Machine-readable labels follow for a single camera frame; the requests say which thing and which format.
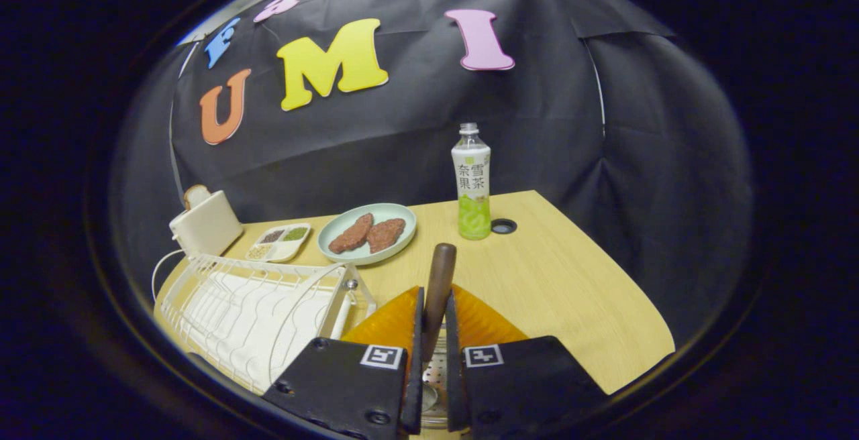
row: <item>brown handle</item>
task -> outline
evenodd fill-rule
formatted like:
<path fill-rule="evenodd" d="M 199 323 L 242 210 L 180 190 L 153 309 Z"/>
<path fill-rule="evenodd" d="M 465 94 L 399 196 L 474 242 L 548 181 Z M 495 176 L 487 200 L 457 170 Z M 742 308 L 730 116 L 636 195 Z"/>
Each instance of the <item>brown handle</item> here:
<path fill-rule="evenodd" d="M 427 299 L 423 305 L 423 342 L 421 342 L 421 361 L 432 360 L 438 333 L 442 329 L 444 309 L 450 296 L 450 285 L 454 281 L 456 247 L 451 244 L 438 244 L 432 254 L 432 268 L 429 269 Z"/>

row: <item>grains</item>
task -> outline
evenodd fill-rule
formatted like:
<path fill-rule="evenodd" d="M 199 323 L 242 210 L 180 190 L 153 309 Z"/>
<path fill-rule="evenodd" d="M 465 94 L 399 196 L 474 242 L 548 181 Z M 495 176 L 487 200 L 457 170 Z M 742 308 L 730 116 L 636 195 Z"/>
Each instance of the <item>grains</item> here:
<path fill-rule="evenodd" d="M 262 241 L 260 241 L 260 244 L 268 244 L 269 242 L 274 242 L 277 240 L 277 238 L 280 237 L 281 234 L 283 234 L 282 230 L 275 230 L 274 232 L 271 232 L 269 235 L 266 235 L 266 237 L 264 237 L 262 239 Z"/>
<path fill-rule="evenodd" d="M 260 260 L 271 250 L 271 244 L 257 244 L 248 251 L 248 259 Z"/>
<path fill-rule="evenodd" d="M 292 229 L 289 234 L 283 236 L 281 241 L 297 241 L 304 236 L 305 232 L 307 232 L 307 227 L 298 227 Z"/>

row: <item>green tea drink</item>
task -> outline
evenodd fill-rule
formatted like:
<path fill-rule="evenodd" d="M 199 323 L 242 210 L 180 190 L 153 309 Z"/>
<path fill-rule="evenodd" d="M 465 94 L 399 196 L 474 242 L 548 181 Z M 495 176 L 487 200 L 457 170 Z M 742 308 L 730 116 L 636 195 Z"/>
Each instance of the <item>green tea drink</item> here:
<path fill-rule="evenodd" d="M 460 235 L 482 239 L 491 230 L 489 215 L 490 148 L 478 137 L 476 123 L 460 125 L 460 141 L 450 150 L 460 196 Z"/>

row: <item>power cord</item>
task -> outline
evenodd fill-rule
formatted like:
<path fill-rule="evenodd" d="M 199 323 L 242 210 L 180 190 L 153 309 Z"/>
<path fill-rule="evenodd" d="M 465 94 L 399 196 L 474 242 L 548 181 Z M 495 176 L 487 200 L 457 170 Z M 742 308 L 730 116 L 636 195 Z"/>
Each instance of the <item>power cord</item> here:
<path fill-rule="evenodd" d="M 172 256 L 173 254 L 178 254 L 180 252 L 184 252 L 184 251 L 183 250 L 175 250 L 175 251 L 172 251 L 171 253 L 167 254 L 166 256 L 162 257 L 162 259 L 159 260 L 158 264 L 156 264 L 156 268 L 154 269 L 154 271 L 152 271 L 152 302 L 153 302 L 153 304 L 158 301 L 156 299 L 156 273 L 158 272 L 160 265 L 162 265 L 162 263 L 164 262 L 164 260 L 166 258 Z"/>

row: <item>wooden table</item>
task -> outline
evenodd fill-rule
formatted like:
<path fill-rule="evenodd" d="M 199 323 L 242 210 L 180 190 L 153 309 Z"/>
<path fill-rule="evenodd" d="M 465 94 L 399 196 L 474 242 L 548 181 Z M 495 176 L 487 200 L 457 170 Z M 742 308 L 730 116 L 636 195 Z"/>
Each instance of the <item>wooden table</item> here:
<path fill-rule="evenodd" d="M 623 388 L 674 352 L 668 326 L 638 285 L 543 196 L 529 190 L 491 200 L 492 217 L 514 220 L 516 232 L 469 241 L 457 232 L 456 201 L 409 207 L 417 216 L 411 244 L 384 262 L 359 267 L 378 305 L 416 284 L 426 286 L 433 248 L 448 242 L 458 250 L 455 284 L 529 337 L 558 338 L 605 393 Z M 315 233 L 334 217 L 244 224 L 244 234 L 223 255 L 243 258 L 264 230 L 308 222 L 311 235 L 289 263 L 331 264 L 316 247 Z M 156 317 L 169 285 L 186 265 L 182 260 L 166 279 Z M 427 436 L 443 434 L 428 431 Z"/>

